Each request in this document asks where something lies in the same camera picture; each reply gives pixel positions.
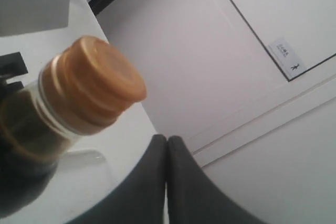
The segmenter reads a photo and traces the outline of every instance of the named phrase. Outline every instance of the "jar lid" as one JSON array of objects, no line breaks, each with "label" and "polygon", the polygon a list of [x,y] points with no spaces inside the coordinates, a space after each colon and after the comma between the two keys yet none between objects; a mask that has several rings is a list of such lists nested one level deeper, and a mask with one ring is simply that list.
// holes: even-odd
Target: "jar lid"
[{"label": "jar lid", "polygon": [[42,71],[40,87],[55,116],[82,135],[103,130],[146,97],[144,81],[126,57],[91,36],[55,57]]}]

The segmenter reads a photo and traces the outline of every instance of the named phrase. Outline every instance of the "glass jar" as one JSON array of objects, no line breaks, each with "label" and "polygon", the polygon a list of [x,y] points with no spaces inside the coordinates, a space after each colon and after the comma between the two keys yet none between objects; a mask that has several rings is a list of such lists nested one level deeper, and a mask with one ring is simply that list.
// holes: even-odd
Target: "glass jar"
[{"label": "glass jar", "polygon": [[112,125],[146,97],[143,79],[117,49],[94,37],[77,40],[36,82],[0,106],[0,168],[41,175],[82,136]]}]

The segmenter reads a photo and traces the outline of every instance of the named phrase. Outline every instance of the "white desk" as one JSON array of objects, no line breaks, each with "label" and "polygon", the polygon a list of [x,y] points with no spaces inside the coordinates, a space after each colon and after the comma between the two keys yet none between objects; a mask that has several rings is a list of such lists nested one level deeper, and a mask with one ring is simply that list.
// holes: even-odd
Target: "white desk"
[{"label": "white desk", "polygon": [[[36,80],[40,69],[77,38],[83,35],[93,35],[106,40],[86,0],[70,0],[69,15],[69,26],[64,29],[0,37],[0,55],[20,51],[25,60],[29,74],[19,78],[24,85]],[[142,105],[135,104],[119,118],[116,124],[95,136],[81,139],[72,147],[71,151],[96,149],[105,156],[115,180],[111,187],[106,189],[105,195],[107,195],[133,169],[147,148],[153,134],[155,134],[155,129]],[[90,174],[87,176],[88,179],[95,181],[95,178],[90,178]],[[78,185],[81,183],[85,183],[85,181],[79,180]],[[99,188],[102,182],[96,178],[95,183]],[[99,199],[95,198],[89,205],[94,205],[97,201]],[[37,217],[36,213],[32,212],[30,215],[29,211],[25,209],[9,218],[0,220],[0,222],[64,223],[64,221],[78,215],[78,209],[76,206],[73,207],[74,210],[67,211],[62,215],[56,209],[55,211],[51,209],[45,213],[48,215],[48,222],[45,220],[43,222],[43,218]]]}]

